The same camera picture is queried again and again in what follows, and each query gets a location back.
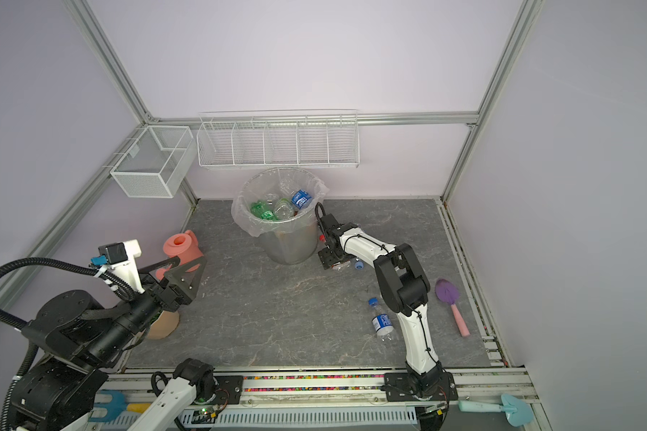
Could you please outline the red white label bottle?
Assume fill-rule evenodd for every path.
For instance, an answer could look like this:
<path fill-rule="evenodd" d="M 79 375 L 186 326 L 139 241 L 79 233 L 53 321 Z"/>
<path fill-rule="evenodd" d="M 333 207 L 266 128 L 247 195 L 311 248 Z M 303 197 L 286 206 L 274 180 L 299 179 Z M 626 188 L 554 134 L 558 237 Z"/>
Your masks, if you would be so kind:
<path fill-rule="evenodd" d="M 329 242 L 325 235 L 319 235 L 319 241 L 323 248 L 317 255 L 324 269 L 343 270 L 354 264 L 356 258 L 342 251 L 335 242 Z"/>

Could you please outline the Pocari Sweat bottle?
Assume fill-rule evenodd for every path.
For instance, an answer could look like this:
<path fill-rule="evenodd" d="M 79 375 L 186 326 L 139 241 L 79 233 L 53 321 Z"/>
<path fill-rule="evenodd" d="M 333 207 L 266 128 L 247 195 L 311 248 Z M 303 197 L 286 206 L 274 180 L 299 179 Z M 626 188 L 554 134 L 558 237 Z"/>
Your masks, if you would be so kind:
<path fill-rule="evenodd" d="M 314 198 L 305 190 L 294 191 L 290 196 L 290 202 L 297 210 L 307 208 Z"/>

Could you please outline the green soda bottle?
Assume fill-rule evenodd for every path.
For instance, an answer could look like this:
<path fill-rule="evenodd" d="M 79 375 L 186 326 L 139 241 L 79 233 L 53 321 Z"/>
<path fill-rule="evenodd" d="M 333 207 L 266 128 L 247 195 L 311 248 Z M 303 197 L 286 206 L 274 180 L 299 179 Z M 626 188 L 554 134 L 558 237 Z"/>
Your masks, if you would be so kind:
<path fill-rule="evenodd" d="M 271 206 L 263 200 L 258 200 L 250 206 L 251 214 L 259 219 L 267 221 L 277 221 L 278 218 L 273 213 Z"/>

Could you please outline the small blue-cap water bottle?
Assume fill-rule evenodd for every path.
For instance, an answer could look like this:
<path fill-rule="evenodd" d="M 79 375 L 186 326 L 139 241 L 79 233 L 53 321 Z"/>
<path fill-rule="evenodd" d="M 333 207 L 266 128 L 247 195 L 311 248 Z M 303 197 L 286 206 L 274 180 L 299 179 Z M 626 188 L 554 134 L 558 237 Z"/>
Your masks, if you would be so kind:
<path fill-rule="evenodd" d="M 371 323 L 377 338 L 384 342 L 391 341 L 395 335 L 395 327 L 386 308 L 376 297 L 370 298 L 368 305 L 373 312 Z"/>

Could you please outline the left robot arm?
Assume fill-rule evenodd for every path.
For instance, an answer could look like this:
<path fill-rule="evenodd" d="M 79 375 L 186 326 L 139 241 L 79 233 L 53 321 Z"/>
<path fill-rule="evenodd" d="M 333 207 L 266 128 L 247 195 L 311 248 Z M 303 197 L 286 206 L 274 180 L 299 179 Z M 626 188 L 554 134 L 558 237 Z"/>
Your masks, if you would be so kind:
<path fill-rule="evenodd" d="M 88 292 L 75 289 L 52 298 L 25 321 L 0 308 L 0 321 L 18 330 L 29 346 L 10 382 L 0 415 L 1 430 L 61 430 L 90 413 L 108 380 L 106 369 L 135 348 L 163 311 L 175 312 L 197 296 L 206 259 L 182 264 L 162 260 L 135 271 L 142 292 L 95 261 L 81 267 L 51 258 L 24 258 L 0 267 L 0 279 L 23 267 L 41 266 L 102 280 L 120 301 L 104 308 Z"/>

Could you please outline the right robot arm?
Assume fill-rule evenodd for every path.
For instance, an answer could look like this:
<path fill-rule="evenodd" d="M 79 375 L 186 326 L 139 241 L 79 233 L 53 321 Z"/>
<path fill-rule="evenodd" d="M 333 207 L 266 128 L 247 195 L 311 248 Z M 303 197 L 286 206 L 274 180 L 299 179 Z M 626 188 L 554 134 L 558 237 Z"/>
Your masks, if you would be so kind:
<path fill-rule="evenodd" d="M 441 388 L 445 375 L 433 348 L 428 319 L 430 283 L 413 248 L 393 245 L 365 233 L 356 224 L 342 224 L 315 206 L 316 221 L 325 237 L 323 254 L 343 262 L 358 258 L 374 268 L 380 294 L 397 315 L 405 344 L 405 364 L 412 394 L 428 398 Z"/>

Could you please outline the grey mesh trash bin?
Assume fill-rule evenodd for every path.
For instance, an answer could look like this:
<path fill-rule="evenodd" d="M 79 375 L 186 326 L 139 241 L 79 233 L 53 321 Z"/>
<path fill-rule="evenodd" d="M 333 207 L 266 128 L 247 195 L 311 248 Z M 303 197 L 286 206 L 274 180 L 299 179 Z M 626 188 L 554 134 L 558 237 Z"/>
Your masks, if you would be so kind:
<path fill-rule="evenodd" d="M 284 265 L 298 264 L 311 257 L 316 250 L 317 222 L 295 233 L 266 233 L 255 238 L 272 260 Z"/>

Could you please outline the clear plastic bin liner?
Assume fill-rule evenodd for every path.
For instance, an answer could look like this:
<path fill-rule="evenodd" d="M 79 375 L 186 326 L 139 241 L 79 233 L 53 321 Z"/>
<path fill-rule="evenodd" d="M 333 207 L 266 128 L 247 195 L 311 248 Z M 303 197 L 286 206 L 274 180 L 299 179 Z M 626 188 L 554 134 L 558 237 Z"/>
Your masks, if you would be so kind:
<path fill-rule="evenodd" d="M 251 214 L 250 206 L 258 200 L 266 201 L 273 209 L 279 199 L 290 200 L 296 190 L 307 191 L 314 200 L 286 221 L 262 220 Z M 266 233 L 295 233 L 316 223 L 315 206 L 323 203 L 329 188 L 312 172 L 294 167 L 271 168 L 249 179 L 234 198 L 231 214 L 234 221 L 252 237 Z"/>

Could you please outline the bowl of green plant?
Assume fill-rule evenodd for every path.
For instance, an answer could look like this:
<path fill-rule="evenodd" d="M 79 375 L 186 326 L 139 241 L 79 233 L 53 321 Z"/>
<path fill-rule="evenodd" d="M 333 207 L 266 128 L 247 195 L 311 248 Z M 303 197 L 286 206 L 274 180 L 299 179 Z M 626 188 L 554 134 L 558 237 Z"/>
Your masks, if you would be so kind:
<path fill-rule="evenodd" d="M 164 339 L 171 335 L 179 326 L 179 312 L 163 311 L 151 324 L 147 338 L 152 340 Z"/>

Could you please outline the pink watering can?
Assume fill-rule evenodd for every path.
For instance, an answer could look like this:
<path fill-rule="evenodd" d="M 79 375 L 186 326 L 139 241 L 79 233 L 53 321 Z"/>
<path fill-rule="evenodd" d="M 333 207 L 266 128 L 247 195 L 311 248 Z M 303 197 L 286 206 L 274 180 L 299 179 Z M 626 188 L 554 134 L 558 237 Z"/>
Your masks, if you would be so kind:
<path fill-rule="evenodd" d="M 164 243 L 163 253 L 167 258 L 179 258 L 178 266 L 204 256 L 199 249 L 198 239 L 192 230 L 187 230 L 184 233 L 178 233 L 168 238 Z"/>

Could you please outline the green label lime bottle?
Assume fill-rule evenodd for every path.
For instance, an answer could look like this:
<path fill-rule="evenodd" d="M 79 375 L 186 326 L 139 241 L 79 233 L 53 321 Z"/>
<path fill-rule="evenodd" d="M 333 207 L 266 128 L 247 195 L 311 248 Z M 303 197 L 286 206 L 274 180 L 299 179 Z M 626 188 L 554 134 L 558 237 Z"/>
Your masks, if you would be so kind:
<path fill-rule="evenodd" d="M 293 218 L 297 213 L 298 209 L 292 204 L 289 199 L 279 199 L 273 205 L 273 214 L 276 219 L 279 221 L 286 221 Z"/>

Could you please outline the small white mesh basket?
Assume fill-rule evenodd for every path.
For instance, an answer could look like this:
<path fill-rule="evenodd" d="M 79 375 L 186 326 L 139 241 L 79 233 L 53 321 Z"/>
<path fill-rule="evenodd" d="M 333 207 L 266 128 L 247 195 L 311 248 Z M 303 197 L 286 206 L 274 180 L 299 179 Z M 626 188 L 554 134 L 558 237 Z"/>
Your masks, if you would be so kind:
<path fill-rule="evenodd" d="M 197 156 L 186 126 L 147 126 L 114 165 L 111 175 L 133 199 L 172 199 Z"/>

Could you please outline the blue yellow garden fork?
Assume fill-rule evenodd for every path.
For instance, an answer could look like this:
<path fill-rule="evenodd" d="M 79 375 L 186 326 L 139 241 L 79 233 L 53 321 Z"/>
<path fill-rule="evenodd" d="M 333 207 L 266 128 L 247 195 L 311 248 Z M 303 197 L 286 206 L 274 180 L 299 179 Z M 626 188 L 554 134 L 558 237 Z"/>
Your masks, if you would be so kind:
<path fill-rule="evenodd" d="M 142 414 L 150 407 L 150 403 L 127 402 L 125 395 L 120 391 L 100 391 L 95 400 L 91 422 L 111 422 L 124 412 Z"/>

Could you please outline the teal garden shovel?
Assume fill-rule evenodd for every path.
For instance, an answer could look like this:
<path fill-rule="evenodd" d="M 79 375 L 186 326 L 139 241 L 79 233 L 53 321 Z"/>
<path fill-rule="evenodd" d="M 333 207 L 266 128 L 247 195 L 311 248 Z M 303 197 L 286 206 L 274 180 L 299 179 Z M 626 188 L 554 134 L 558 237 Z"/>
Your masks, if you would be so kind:
<path fill-rule="evenodd" d="M 528 403 L 507 393 L 501 395 L 500 403 L 460 400 L 458 409 L 471 413 L 503 413 L 512 427 L 524 427 L 535 419 L 534 411 Z"/>

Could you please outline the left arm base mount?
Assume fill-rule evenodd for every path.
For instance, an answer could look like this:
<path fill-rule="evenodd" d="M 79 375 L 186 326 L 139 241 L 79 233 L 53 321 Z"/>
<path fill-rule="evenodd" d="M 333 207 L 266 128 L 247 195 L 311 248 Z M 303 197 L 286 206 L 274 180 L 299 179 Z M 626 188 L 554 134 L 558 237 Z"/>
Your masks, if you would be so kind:
<path fill-rule="evenodd" d="M 243 392 L 244 377 L 242 375 L 216 375 L 214 398 L 210 405 L 231 406 L 240 403 Z"/>

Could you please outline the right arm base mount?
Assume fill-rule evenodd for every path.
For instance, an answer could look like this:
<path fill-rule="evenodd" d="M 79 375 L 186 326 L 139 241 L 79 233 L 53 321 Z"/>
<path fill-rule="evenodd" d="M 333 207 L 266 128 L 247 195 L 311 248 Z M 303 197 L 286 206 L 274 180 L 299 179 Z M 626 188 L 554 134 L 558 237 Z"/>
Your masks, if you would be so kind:
<path fill-rule="evenodd" d="M 389 402 L 454 402 L 458 391 L 452 373 L 417 376 L 398 372 L 384 374 L 382 390 Z"/>

